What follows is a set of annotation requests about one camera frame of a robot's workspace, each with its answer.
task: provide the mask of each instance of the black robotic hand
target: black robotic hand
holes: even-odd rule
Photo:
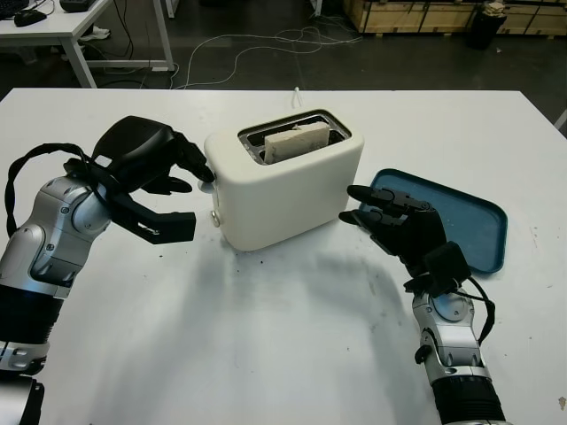
[[[369,212],[342,212],[339,218],[370,232],[370,238],[390,255],[400,258],[412,276],[410,292],[433,297],[460,287],[470,276],[459,245],[448,242],[439,213],[428,202],[393,189],[349,186],[348,194],[372,207]]]
[[[65,170],[90,181],[116,224],[150,243],[174,243],[193,239],[195,214],[158,214],[129,194],[138,189],[158,195],[191,192],[189,183],[169,175],[175,165],[203,182],[214,181],[205,155],[183,134],[160,122],[129,116],[101,137],[87,164],[70,159]],[[95,189],[98,184],[105,188],[104,199]]]

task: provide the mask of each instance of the black trash can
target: black trash can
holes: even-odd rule
[[[467,45],[473,49],[486,49],[506,18],[507,16],[489,16],[483,12],[477,13],[470,26]]]

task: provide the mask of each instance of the white toaster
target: white toaster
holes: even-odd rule
[[[264,161],[266,136],[318,122],[329,125],[328,145]],[[216,175],[216,224],[234,248],[254,251],[336,219],[346,208],[363,146],[359,133],[322,109],[210,135],[205,154]]]

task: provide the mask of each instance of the white desk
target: white desk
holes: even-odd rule
[[[177,7],[179,7],[180,0],[166,0],[167,16],[170,19],[175,18],[175,12],[177,12]]]
[[[313,14],[315,16],[321,16],[322,0],[309,0],[309,1],[311,2],[311,5],[315,9],[315,12],[313,12]]]
[[[71,66],[79,83],[84,88],[95,88],[97,85],[92,78],[89,66],[119,66],[142,67],[148,66],[148,60],[94,60],[86,61],[82,55],[78,39],[85,30],[92,25],[100,14],[113,3],[113,0],[97,0],[87,12],[67,13],[61,9],[59,1],[55,0],[55,11],[47,19],[28,27],[16,27],[13,21],[0,20],[0,46],[40,46],[61,44],[69,57]],[[150,61],[151,66],[166,67],[173,71],[174,61],[167,38],[166,24],[161,9],[160,0],[153,0],[158,20],[159,35],[161,37],[166,60]],[[42,12],[50,10],[50,4],[40,9]]]
[[[567,141],[517,92],[302,97],[366,137],[357,183],[394,167],[504,209],[505,265],[481,278],[497,305],[483,353],[511,422],[564,423]],[[0,103],[0,169],[38,143],[90,152],[129,114],[166,122],[202,147],[229,123],[288,112],[291,98],[16,89]],[[24,169],[18,223],[66,158],[53,154]],[[419,335],[402,287],[408,275],[361,231],[336,221],[262,251],[234,252],[207,218],[209,195],[136,198],[162,212],[198,211],[195,241],[151,246],[118,226],[96,240],[50,337],[39,375],[47,390],[42,424],[439,424],[425,370],[413,360]],[[6,242],[0,231],[0,246]],[[478,305],[476,329],[484,319]]]

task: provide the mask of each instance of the wooden crate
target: wooden crate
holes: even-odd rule
[[[463,31],[474,4],[374,3],[344,0],[345,12],[360,33],[449,33]]]
[[[474,9],[474,4],[430,4],[421,32],[459,33],[465,31]]]
[[[498,30],[498,34],[523,34],[533,15],[538,10],[538,6],[530,5],[511,5],[506,6],[506,20]]]
[[[525,33],[567,35],[567,11],[561,7],[541,6]]]
[[[423,3],[371,3],[344,0],[345,12],[359,33],[414,33],[423,20]]]
[[[512,4],[499,34],[567,35],[567,0],[557,5]],[[468,29],[476,5],[343,0],[345,12],[359,33],[454,33]]]

